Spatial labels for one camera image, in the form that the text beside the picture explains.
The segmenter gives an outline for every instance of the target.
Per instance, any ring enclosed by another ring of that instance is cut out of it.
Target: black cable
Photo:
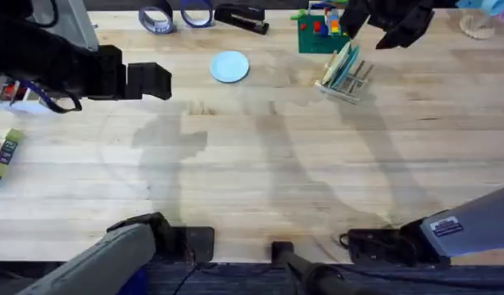
[[[208,268],[208,270],[214,268],[215,266],[217,266],[217,265],[212,265],[211,267]],[[213,275],[213,276],[224,277],[224,278],[246,279],[246,278],[255,278],[258,276],[265,275],[272,270],[272,267],[270,265],[268,265],[268,267],[266,267],[264,270],[260,270],[257,272],[250,272],[250,273],[244,274],[244,275],[228,275],[228,274],[223,274],[220,271],[208,271],[208,270],[199,270],[199,272],[202,274],[205,274],[205,275]]]
[[[422,279],[422,278],[410,278],[410,277],[401,277],[397,275],[377,275],[367,273],[362,270],[354,270],[348,266],[344,265],[333,265],[335,269],[341,269],[353,274],[363,275],[369,278],[376,279],[386,279],[390,281],[402,281],[414,284],[434,284],[445,287],[456,287],[456,288],[472,288],[478,290],[493,290],[493,291],[504,291],[504,284],[471,284],[471,283],[462,283],[462,282],[453,282],[453,281],[444,281],[438,279]]]
[[[31,22],[33,25],[36,25],[39,28],[48,29],[48,28],[52,28],[52,27],[54,27],[55,25],[58,24],[58,19],[59,19],[60,16],[59,16],[59,11],[58,11],[57,0],[50,0],[50,2],[52,3],[52,8],[53,8],[53,19],[52,19],[52,21],[50,21],[47,24],[39,24],[39,23],[36,23],[36,22]]]
[[[177,295],[180,291],[180,289],[183,287],[184,283],[191,277],[197,270],[199,270],[201,266],[200,265],[195,265],[192,270],[190,270],[184,278],[180,281],[180,283],[177,285],[177,288],[175,288],[175,291],[173,292],[173,295]]]

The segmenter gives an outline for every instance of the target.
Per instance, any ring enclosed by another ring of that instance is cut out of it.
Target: black mount
[[[206,226],[175,227],[157,212],[122,220],[107,229],[110,232],[135,224],[150,225],[157,254],[168,262],[202,263],[213,259],[215,230]]]
[[[350,229],[343,237],[347,242],[341,242],[356,265],[448,268],[450,258],[435,251],[420,229],[422,221],[400,229]]]

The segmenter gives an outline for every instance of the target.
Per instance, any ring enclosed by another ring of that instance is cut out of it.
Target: gray robot arm
[[[114,295],[155,251],[149,225],[115,229],[17,295]]]
[[[356,264],[435,267],[504,248],[504,188],[400,229],[350,229],[342,244]]]

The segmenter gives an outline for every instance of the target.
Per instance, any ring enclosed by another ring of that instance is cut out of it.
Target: black stapler
[[[264,22],[265,10],[246,5],[224,3],[216,7],[214,18],[228,25],[235,25],[241,29],[258,34],[266,34],[270,25]]]

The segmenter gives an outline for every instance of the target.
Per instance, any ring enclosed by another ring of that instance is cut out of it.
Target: light blue plate
[[[210,74],[223,83],[235,83],[250,70],[248,59],[241,52],[217,53],[210,62]]]
[[[359,46],[356,46],[355,48],[352,49],[350,55],[348,55],[347,57],[347,60],[344,62],[345,66],[343,66],[343,68],[339,70],[341,73],[339,74],[338,78],[334,81],[333,84],[330,83],[332,85],[331,87],[332,89],[337,88],[341,83],[341,81],[343,81],[344,78],[346,78],[348,71],[352,67],[353,62],[356,61],[358,55],[359,55]]]

